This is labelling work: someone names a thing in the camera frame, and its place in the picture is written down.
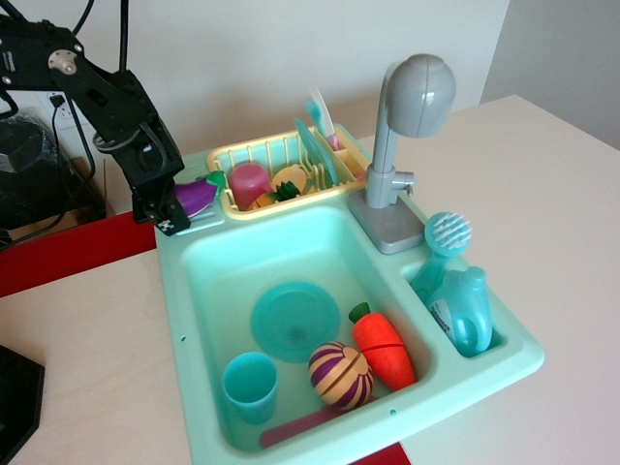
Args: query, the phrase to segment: toy cup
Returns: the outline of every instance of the toy cup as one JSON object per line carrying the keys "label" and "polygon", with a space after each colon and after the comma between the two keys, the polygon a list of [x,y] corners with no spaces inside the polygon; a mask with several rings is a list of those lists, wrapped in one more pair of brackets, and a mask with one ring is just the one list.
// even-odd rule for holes
{"label": "toy cup", "polygon": [[248,423],[261,424],[275,410],[278,372],[265,354],[248,352],[234,358],[224,370],[224,393]]}
{"label": "toy cup", "polygon": [[229,182],[234,201],[241,211],[247,210],[261,194],[273,191],[269,173],[258,163],[238,165],[232,171]]}

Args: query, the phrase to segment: bottle label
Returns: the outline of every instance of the bottle label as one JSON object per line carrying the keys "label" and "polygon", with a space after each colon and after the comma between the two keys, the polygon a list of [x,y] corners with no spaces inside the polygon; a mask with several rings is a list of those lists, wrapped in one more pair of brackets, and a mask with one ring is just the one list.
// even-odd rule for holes
{"label": "bottle label", "polygon": [[448,303],[442,298],[435,300],[430,304],[430,314],[448,338],[453,341],[454,330],[452,328],[452,313],[450,312]]}

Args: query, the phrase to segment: teal cup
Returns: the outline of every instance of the teal cup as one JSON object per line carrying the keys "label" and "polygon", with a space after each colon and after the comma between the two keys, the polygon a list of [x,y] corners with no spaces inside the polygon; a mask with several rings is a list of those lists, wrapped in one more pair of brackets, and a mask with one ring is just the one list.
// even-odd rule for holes
{"label": "teal cup", "polygon": [[234,358],[224,370],[224,393],[242,419],[261,424],[275,411],[278,371],[273,360],[259,352]]}

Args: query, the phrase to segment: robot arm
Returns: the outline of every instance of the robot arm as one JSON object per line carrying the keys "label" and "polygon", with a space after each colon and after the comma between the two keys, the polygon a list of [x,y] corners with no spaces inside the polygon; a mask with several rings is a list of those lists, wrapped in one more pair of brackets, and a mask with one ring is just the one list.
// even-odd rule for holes
{"label": "robot arm", "polygon": [[151,221],[165,235],[189,228],[173,193],[184,168],[178,148],[133,73],[101,70],[69,29],[46,20],[0,15],[0,52],[0,98],[10,106],[0,117],[17,111],[7,90],[62,90],[97,131],[97,149],[123,170],[136,221]]}

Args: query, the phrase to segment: table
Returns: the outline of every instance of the table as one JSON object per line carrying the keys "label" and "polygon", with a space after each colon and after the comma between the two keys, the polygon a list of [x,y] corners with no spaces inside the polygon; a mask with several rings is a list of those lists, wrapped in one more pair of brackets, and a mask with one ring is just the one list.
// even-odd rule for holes
{"label": "table", "polygon": [[[471,220],[466,258],[546,352],[531,377],[402,441],[411,460],[611,463],[620,152],[509,97],[453,113],[434,138],[401,138],[396,167],[416,172],[423,211]],[[0,344],[46,366],[41,426],[12,463],[190,463],[157,268],[141,251],[0,298]],[[391,453],[384,463],[402,463]]]}

